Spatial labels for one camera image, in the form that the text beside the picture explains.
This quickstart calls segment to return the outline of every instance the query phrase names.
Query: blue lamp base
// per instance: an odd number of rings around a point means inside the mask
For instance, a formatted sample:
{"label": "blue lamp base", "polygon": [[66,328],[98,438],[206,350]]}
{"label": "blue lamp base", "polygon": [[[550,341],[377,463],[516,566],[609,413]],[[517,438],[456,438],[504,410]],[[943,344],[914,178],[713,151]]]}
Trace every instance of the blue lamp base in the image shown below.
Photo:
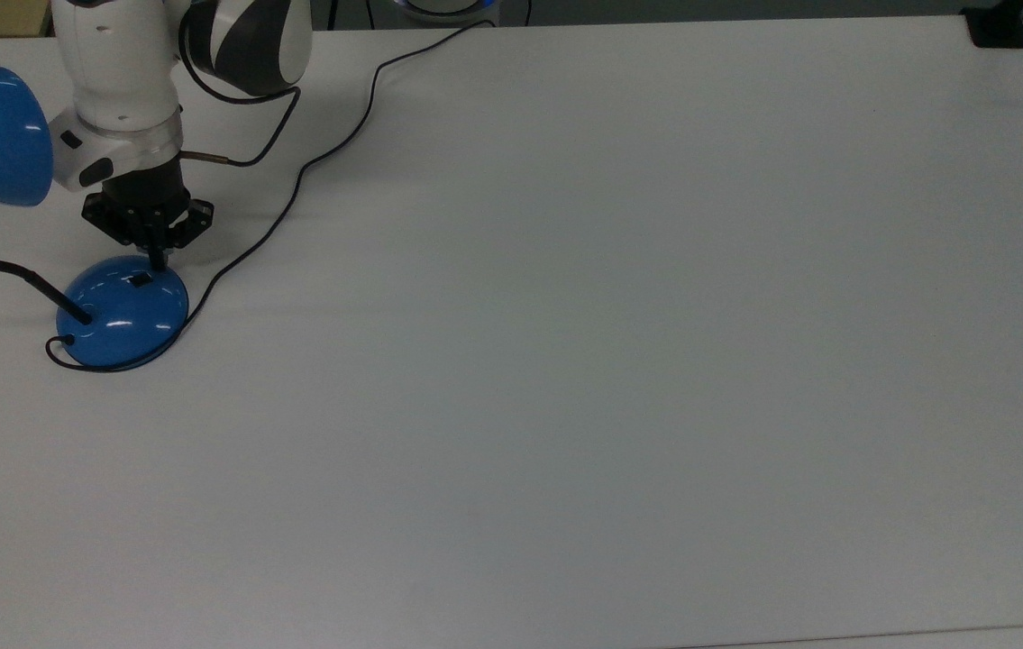
{"label": "blue lamp base", "polygon": [[95,263],[76,276],[65,296],[94,317],[83,324],[61,309],[55,317],[58,335],[74,336],[66,353],[87,366],[138,366],[151,360],[174,342],[189,307],[176,272],[151,270],[144,256]]}

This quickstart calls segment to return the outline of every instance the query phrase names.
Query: gray floor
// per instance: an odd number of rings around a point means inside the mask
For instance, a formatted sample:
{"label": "gray floor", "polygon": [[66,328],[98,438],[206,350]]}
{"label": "gray floor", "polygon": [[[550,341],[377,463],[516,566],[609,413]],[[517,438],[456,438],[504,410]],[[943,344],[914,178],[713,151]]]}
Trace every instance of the gray floor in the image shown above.
{"label": "gray floor", "polygon": [[[391,0],[338,0],[336,29],[367,29],[364,3],[375,15]],[[632,24],[632,21],[726,20],[758,18],[906,16],[955,13],[965,5],[989,0],[533,0],[532,25]],[[312,0],[314,28],[325,29],[330,0]],[[504,26],[522,25],[527,0],[504,0]]]}

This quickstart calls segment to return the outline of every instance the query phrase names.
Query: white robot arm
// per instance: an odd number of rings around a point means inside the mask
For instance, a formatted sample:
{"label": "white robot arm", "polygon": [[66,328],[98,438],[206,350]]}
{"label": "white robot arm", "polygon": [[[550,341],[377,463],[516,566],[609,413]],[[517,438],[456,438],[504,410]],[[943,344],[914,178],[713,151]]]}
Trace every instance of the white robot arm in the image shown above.
{"label": "white robot arm", "polygon": [[180,26],[194,64],[249,94],[284,90],[310,57],[309,0],[52,0],[74,104],[50,122],[55,180],[90,193],[83,217],[118,242],[166,252],[210,226],[182,185],[182,124],[171,81]]}

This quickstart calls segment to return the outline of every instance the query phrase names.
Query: white tabletop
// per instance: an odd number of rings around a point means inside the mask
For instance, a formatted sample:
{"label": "white tabletop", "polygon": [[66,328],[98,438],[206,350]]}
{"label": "white tabletop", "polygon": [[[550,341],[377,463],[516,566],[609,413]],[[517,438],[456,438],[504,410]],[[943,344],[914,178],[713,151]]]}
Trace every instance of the white tabletop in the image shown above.
{"label": "white tabletop", "polygon": [[[428,33],[318,34],[197,296]],[[53,115],[52,42],[0,63]],[[181,73],[186,146],[277,107]],[[55,187],[0,256],[121,254]],[[42,355],[0,275],[0,648],[653,648],[1023,623],[1023,50],[960,17],[465,34],[188,336]]]}

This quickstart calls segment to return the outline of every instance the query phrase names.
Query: blue desk lamp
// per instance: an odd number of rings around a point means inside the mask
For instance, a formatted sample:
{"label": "blue desk lamp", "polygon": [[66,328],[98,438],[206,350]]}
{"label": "blue desk lamp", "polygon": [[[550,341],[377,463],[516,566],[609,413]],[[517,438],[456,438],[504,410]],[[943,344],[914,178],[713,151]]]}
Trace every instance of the blue desk lamp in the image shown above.
{"label": "blue desk lamp", "polygon": [[[37,206],[49,191],[53,164],[42,109],[23,79],[0,69],[0,203]],[[182,280],[170,270],[149,270],[143,256],[96,263],[65,293],[15,263],[0,261],[0,272],[21,276],[57,305],[57,333],[83,365],[141,365],[185,323]]]}

